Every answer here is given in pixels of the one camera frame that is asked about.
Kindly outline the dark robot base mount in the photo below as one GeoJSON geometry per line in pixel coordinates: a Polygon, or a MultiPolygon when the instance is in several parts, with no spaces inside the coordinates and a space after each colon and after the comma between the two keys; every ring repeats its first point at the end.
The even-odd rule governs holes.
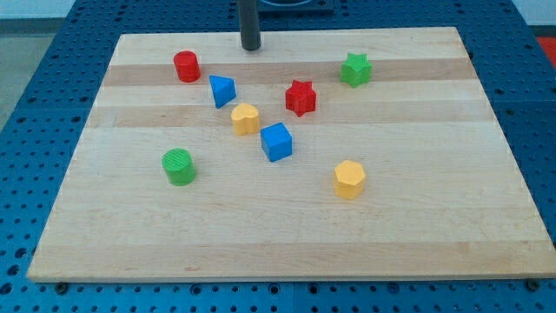
{"type": "Polygon", "coordinates": [[[334,0],[259,0],[261,13],[333,12],[334,0]]]}

